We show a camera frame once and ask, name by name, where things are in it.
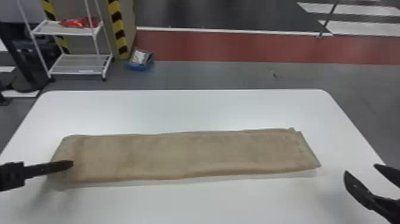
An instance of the folded towel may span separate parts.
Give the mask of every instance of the folded towel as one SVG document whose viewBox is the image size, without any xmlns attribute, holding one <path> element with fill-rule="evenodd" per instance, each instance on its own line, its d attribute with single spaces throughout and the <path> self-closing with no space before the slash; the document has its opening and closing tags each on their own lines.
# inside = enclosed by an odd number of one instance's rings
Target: folded towel
<svg viewBox="0 0 400 224">
<path fill-rule="evenodd" d="M 320 166 L 301 132 L 261 129 L 157 135 L 71 135 L 52 161 L 71 183 L 295 172 Z"/>
</svg>

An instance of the wire shelf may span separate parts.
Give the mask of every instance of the wire shelf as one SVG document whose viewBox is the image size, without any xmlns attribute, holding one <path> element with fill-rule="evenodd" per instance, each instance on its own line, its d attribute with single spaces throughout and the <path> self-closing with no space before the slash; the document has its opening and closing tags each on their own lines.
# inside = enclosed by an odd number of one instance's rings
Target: wire shelf
<svg viewBox="0 0 400 224">
<path fill-rule="evenodd" d="M 62 54 L 49 70 L 50 74 L 104 74 L 112 59 L 105 54 Z"/>
<path fill-rule="evenodd" d="M 44 20 L 35 29 L 32 30 L 34 35 L 60 35 L 60 36 L 96 36 L 103 22 L 101 21 L 96 28 L 72 28 L 64 27 L 59 21 Z"/>
</svg>

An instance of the yellow and black striped pole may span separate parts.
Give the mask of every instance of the yellow and black striped pole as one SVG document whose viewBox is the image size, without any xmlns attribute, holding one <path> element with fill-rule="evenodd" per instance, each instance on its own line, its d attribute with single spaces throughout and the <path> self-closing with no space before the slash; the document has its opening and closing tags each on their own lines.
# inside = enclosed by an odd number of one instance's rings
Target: yellow and black striped pole
<svg viewBox="0 0 400 224">
<path fill-rule="evenodd" d="M 118 0 L 108 0 L 108 13 L 111 18 L 112 31 L 115 37 L 118 57 L 120 59 L 127 59 L 129 56 L 129 50 L 125 37 L 120 2 Z"/>
<path fill-rule="evenodd" d="M 49 20 L 56 21 L 55 19 L 55 13 L 54 13 L 54 7 L 51 5 L 49 0 L 42 0 L 42 7 L 43 10 L 45 11 L 45 14 Z M 70 50 L 68 50 L 68 45 L 67 41 L 65 41 L 63 36 L 56 36 L 55 41 L 62 48 L 64 53 L 69 54 Z"/>
</svg>

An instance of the white stripe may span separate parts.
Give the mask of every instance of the white stripe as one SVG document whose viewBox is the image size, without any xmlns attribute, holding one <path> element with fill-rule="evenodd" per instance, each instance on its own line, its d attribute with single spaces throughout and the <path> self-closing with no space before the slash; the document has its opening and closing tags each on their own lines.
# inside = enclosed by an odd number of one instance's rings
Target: white stripe
<svg viewBox="0 0 400 224">
<path fill-rule="evenodd" d="M 306 3 L 298 4 L 309 13 L 329 13 L 333 4 Z M 356 14 L 356 15 L 391 15 L 400 16 L 400 10 L 395 7 L 362 6 L 362 5 L 337 5 L 335 14 Z"/>
<path fill-rule="evenodd" d="M 393 23 L 330 21 L 326 28 L 333 34 L 342 35 L 400 36 L 400 24 Z"/>
<path fill-rule="evenodd" d="M 7 51 L 7 48 L 4 46 L 3 41 L 0 39 L 0 51 Z"/>
<path fill-rule="evenodd" d="M 148 27 L 148 26 L 138 26 L 136 29 L 143 30 L 143 31 L 173 31 L 173 32 L 198 32 L 198 33 L 249 33 L 249 34 L 269 34 L 269 35 L 305 35 L 305 36 L 317 36 L 319 34 L 318 32 L 166 28 L 166 27 Z M 332 34 L 331 33 L 323 33 L 323 36 L 332 36 Z"/>
<path fill-rule="evenodd" d="M 14 69 L 14 66 L 0 66 L 0 72 L 12 72 Z"/>
<path fill-rule="evenodd" d="M 17 92 L 15 90 L 4 90 L 1 94 L 6 98 L 34 98 L 39 94 L 39 91 Z"/>
</svg>

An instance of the red wall stripe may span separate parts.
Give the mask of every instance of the red wall stripe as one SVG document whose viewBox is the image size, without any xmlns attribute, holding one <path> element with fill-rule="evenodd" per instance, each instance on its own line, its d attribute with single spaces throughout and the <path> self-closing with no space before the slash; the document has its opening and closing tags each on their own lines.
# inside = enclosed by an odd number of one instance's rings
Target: red wall stripe
<svg viewBox="0 0 400 224">
<path fill-rule="evenodd" d="M 400 38 L 138 31 L 135 45 L 163 61 L 400 65 Z"/>
</svg>

